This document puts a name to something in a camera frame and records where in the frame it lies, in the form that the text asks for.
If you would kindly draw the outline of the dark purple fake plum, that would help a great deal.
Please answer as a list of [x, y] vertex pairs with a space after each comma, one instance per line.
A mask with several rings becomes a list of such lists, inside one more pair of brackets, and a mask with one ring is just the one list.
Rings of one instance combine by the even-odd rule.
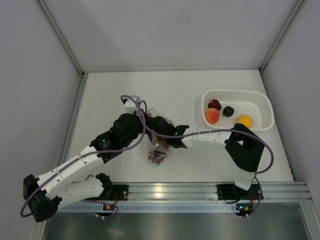
[[231, 117], [235, 112], [235, 109], [232, 108], [231, 106], [226, 106], [224, 109], [223, 109], [223, 116], [225, 117]]

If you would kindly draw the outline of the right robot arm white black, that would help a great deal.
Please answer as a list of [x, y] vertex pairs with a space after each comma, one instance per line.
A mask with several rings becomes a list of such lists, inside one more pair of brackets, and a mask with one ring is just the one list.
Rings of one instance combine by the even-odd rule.
[[162, 116], [147, 116], [145, 123], [150, 133], [175, 149], [224, 149], [237, 167], [235, 196], [244, 199], [251, 194], [265, 144], [246, 126], [236, 123], [231, 129], [202, 130], [188, 125], [174, 126]]

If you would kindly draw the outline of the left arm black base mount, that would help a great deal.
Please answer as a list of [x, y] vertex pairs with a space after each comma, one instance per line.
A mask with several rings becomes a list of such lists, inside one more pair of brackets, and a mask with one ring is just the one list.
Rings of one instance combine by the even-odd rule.
[[129, 195], [129, 185], [114, 184], [110, 193], [106, 195], [106, 201], [127, 201]]

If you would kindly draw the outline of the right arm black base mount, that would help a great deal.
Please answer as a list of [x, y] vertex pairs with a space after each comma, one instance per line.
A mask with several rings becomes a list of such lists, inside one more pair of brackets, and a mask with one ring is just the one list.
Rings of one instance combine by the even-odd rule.
[[231, 183], [223, 183], [217, 185], [217, 194], [219, 200], [226, 201], [242, 201], [242, 200], [258, 200], [262, 190], [257, 183], [250, 186], [249, 190], [243, 190]]

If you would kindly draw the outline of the purple fake grapes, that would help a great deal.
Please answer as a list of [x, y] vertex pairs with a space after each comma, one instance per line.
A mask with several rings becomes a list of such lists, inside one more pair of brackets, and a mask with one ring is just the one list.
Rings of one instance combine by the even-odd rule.
[[157, 166], [167, 157], [169, 146], [165, 142], [156, 143], [149, 152], [148, 159]]

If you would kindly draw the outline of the clear zip top bag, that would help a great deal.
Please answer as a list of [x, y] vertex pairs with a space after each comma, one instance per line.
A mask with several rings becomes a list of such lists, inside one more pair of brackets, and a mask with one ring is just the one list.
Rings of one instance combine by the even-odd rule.
[[[169, 118], [167, 118], [164, 115], [161, 115], [159, 111], [155, 110], [155, 108], [150, 108], [147, 111], [147, 115], [149, 117], [163, 117], [166, 122], [170, 124], [174, 124], [173, 121], [171, 121]], [[151, 144], [150, 151], [149, 151], [149, 156], [148, 159], [155, 165], [160, 165], [163, 160], [171, 153], [172, 147], [169, 146], [166, 142], [160, 140], [160, 137], [153, 134], [153, 133], [148, 133], [148, 138]]]

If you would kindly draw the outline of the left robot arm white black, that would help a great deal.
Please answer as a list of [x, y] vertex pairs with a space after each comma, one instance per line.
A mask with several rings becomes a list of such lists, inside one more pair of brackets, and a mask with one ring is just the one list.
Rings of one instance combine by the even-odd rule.
[[109, 199], [114, 185], [106, 174], [99, 173], [84, 181], [76, 179], [133, 149], [131, 143], [147, 132], [147, 118], [144, 112], [124, 113], [110, 130], [97, 136], [78, 155], [39, 176], [26, 176], [23, 180], [23, 208], [29, 208], [29, 214], [39, 223], [69, 204]]

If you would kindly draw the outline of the dark red fake apple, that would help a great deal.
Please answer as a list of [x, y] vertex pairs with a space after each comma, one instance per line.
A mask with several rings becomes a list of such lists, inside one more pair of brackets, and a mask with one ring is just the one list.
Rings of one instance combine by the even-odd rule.
[[220, 102], [217, 100], [217, 99], [213, 99], [211, 100], [209, 103], [208, 103], [208, 108], [213, 108], [213, 109], [216, 109], [218, 111], [221, 110], [222, 106], [220, 104]]

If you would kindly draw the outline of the orange fake peach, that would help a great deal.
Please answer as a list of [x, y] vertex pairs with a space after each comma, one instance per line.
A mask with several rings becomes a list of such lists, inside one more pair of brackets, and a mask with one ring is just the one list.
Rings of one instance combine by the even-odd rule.
[[220, 119], [220, 112], [215, 108], [208, 108], [204, 112], [204, 117], [209, 124], [216, 124]]

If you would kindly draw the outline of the yellow fake peach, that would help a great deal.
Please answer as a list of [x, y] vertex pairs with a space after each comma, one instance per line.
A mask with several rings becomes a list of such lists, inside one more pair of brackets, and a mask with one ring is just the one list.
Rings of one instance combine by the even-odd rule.
[[242, 124], [248, 129], [250, 129], [253, 126], [254, 121], [251, 116], [243, 114], [237, 118], [236, 123]]

